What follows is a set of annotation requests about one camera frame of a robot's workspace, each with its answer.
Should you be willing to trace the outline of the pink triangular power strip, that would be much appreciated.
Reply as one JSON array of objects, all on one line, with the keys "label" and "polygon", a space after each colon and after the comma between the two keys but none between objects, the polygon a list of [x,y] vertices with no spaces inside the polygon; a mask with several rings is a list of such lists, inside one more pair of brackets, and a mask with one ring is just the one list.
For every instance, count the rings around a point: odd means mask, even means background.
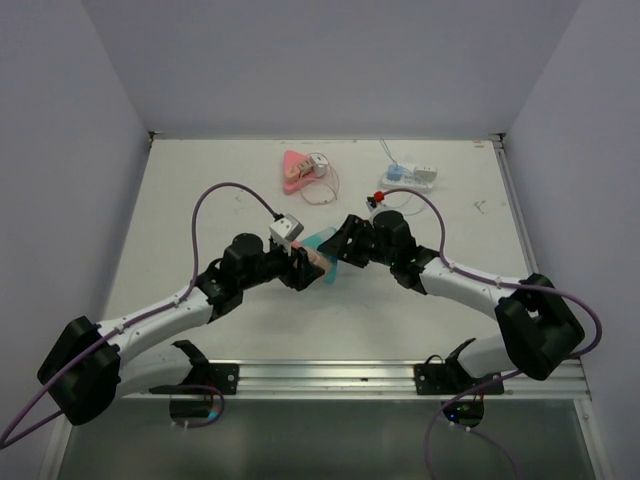
[{"label": "pink triangular power strip", "polygon": [[292,195],[308,181],[316,178],[314,163],[309,154],[286,150],[283,155],[282,190]]}]

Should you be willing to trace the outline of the white power strip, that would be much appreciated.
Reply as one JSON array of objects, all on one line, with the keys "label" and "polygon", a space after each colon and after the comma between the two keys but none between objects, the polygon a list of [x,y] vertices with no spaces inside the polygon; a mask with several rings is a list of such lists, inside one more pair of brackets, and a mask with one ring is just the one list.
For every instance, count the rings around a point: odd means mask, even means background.
[{"label": "white power strip", "polygon": [[402,179],[397,182],[388,182],[385,179],[385,174],[387,172],[386,170],[380,178],[380,185],[383,188],[388,188],[388,189],[407,188],[407,189],[416,190],[420,193],[428,193],[433,188],[436,180],[431,184],[422,184],[422,183],[416,182],[413,178],[413,175],[412,175],[413,168],[415,166],[423,166],[423,165],[412,165],[412,164],[403,164],[403,163],[397,163],[396,165],[399,165],[404,169]]}]

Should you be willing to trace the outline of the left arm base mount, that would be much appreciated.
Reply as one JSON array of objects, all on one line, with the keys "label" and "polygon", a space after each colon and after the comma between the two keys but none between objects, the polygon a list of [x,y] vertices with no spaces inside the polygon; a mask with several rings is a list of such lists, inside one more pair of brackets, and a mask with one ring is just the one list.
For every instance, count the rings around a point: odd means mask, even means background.
[{"label": "left arm base mount", "polygon": [[154,386],[152,394],[203,394],[213,395],[209,387],[222,395],[235,395],[239,381],[240,367],[237,363],[212,363],[206,355],[189,340],[178,340],[171,344],[172,353],[178,353],[179,360],[186,360],[188,368],[178,380]]}]

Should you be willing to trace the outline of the blue charger plug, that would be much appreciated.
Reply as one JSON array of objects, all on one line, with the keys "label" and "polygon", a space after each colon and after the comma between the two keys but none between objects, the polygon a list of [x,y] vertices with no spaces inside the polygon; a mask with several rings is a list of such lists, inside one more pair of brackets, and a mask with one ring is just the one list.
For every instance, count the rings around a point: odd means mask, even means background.
[{"label": "blue charger plug", "polygon": [[397,182],[402,179],[404,169],[396,164],[389,165],[385,174],[385,179],[388,182]]}]

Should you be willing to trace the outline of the white charger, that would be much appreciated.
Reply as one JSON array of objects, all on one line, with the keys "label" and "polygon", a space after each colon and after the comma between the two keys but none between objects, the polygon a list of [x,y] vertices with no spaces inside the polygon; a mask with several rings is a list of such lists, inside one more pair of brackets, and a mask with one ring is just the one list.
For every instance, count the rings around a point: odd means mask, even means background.
[{"label": "white charger", "polygon": [[312,154],[309,156],[309,172],[315,177],[321,178],[327,174],[329,170],[328,159],[321,154]]}]

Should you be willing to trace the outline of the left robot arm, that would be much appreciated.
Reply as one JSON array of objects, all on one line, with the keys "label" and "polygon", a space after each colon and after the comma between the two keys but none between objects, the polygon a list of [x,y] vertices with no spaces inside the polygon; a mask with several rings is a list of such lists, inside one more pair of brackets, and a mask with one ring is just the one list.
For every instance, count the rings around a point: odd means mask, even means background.
[{"label": "left robot arm", "polygon": [[72,320],[37,378],[74,426],[94,420],[132,393],[217,395],[206,356],[179,334],[229,314],[248,289],[279,280],[302,291],[331,267],[328,259],[298,242],[285,247],[240,234],[174,296],[113,320]]}]

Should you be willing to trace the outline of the teal triangular power strip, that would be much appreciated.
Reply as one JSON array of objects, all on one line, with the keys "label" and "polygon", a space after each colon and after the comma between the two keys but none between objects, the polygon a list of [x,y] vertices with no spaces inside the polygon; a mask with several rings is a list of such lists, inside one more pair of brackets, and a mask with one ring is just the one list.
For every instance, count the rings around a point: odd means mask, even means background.
[{"label": "teal triangular power strip", "polygon": [[335,233],[337,232],[337,229],[335,227],[327,227],[323,230],[320,230],[314,234],[311,234],[307,237],[305,237],[303,240],[300,241],[300,243],[302,245],[304,245],[306,248],[308,249],[313,249],[316,250],[317,252],[323,254],[324,256],[330,258],[334,264],[334,270],[329,273],[328,275],[324,275],[322,277],[322,281],[324,284],[326,285],[332,285],[335,283],[336,278],[337,278],[337,270],[338,270],[338,260],[336,257],[330,255],[330,254],[326,254],[326,253],[322,253],[320,251],[320,246],[326,242],[327,240],[329,240]]}]

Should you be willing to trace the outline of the white plug adapter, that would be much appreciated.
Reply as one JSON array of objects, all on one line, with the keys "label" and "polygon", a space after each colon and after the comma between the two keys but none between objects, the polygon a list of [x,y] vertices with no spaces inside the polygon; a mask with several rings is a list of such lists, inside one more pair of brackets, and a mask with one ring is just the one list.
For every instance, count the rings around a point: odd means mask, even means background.
[{"label": "white plug adapter", "polygon": [[438,170],[431,167],[415,166],[413,168],[412,175],[414,180],[418,183],[431,184],[436,180]]}]

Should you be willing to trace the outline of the beige cube plug adapter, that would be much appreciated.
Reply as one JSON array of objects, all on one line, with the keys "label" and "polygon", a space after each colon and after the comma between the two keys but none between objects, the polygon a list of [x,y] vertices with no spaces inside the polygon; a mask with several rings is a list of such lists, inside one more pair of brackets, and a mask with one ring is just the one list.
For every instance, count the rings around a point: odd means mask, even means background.
[{"label": "beige cube plug adapter", "polygon": [[316,250],[307,249],[307,255],[311,264],[321,268],[325,275],[328,275],[334,270],[334,262]]}]

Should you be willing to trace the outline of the peach plug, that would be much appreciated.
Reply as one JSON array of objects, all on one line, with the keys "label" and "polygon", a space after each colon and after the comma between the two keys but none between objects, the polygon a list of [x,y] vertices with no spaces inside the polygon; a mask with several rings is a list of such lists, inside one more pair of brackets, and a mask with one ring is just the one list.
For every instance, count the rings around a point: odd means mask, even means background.
[{"label": "peach plug", "polygon": [[292,164],[284,171],[284,181],[286,184],[296,183],[304,174],[304,167],[300,164]]}]

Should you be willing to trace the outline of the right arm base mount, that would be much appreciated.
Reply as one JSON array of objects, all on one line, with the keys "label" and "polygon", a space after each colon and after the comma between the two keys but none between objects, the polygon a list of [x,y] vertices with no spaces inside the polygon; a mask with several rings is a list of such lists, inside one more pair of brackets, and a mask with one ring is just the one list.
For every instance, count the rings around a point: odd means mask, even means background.
[{"label": "right arm base mount", "polygon": [[425,395],[457,395],[472,387],[498,378],[498,372],[483,377],[470,376],[460,365],[458,357],[475,338],[460,344],[445,359],[438,354],[429,356],[424,362],[413,365],[413,381],[416,394]]}]

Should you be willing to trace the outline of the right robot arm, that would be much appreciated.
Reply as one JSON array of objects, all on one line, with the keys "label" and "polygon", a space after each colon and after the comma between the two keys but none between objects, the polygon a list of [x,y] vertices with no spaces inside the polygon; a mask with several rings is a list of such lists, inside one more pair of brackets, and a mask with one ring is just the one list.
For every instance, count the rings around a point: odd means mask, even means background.
[{"label": "right robot arm", "polygon": [[510,370],[543,381],[585,338],[547,277],[532,274],[493,284],[479,273],[466,277],[447,266],[439,252],[419,245],[396,211],[370,220],[348,216],[319,250],[359,268],[371,262],[384,265],[402,287],[455,301],[496,321],[498,334],[468,339],[441,363],[425,367],[424,377],[441,393],[468,392]]}]

